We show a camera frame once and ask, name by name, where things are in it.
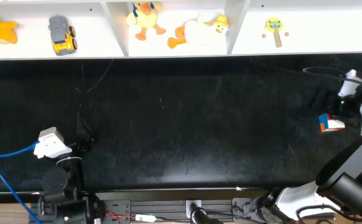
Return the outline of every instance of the blue cable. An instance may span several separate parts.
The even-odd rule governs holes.
[[[12,153],[7,153],[7,154],[0,154],[0,158],[6,158],[6,157],[11,157],[11,156],[15,156],[18,154],[21,154],[23,152],[26,151],[31,151],[34,150],[34,148],[36,147],[36,144],[39,143],[38,141],[33,143],[31,146],[26,147],[24,149],[21,149],[19,151],[16,152],[12,152]],[[1,175],[0,173],[0,178],[1,180],[5,183],[5,185],[8,187],[8,189],[11,191],[11,193],[14,195],[14,197],[18,200],[18,202],[27,210],[27,212],[29,212],[29,215],[31,215],[31,217],[38,223],[38,224],[42,224],[42,222],[40,222],[40,220],[33,214],[33,212],[25,205],[25,203],[19,198],[18,194],[15,192],[14,189],[12,189],[12,187],[8,184],[8,182],[5,180],[5,178]]]

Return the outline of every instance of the wooden floor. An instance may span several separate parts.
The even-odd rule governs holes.
[[[0,224],[26,224],[29,217],[22,205],[17,203],[0,204]],[[333,224],[353,223],[343,217],[336,215]],[[316,221],[307,221],[306,224],[315,224]]]

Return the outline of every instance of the white duck plush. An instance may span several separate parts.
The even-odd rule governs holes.
[[[213,22],[201,22],[199,19],[187,21],[175,30],[176,38],[169,38],[167,45],[173,49],[180,44],[194,46],[209,44],[228,32],[230,24],[226,16],[219,15]]]

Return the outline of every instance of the toy truck wheel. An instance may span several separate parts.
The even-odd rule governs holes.
[[[75,31],[75,28],[73,28],[72,26],[69,27],[69,32],[70,32],[70,35],[72,37],[76,37],[76,31]]]
[[[77,43],[75,39],[72,39],[72,44],[73,44],[73,48],[76,50],[77,49]]]

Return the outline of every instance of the green toy face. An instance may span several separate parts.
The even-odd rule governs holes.
[[[279,29],[281,28],[281,22],[280,21],[269,21],[269,27],[271,29]]]

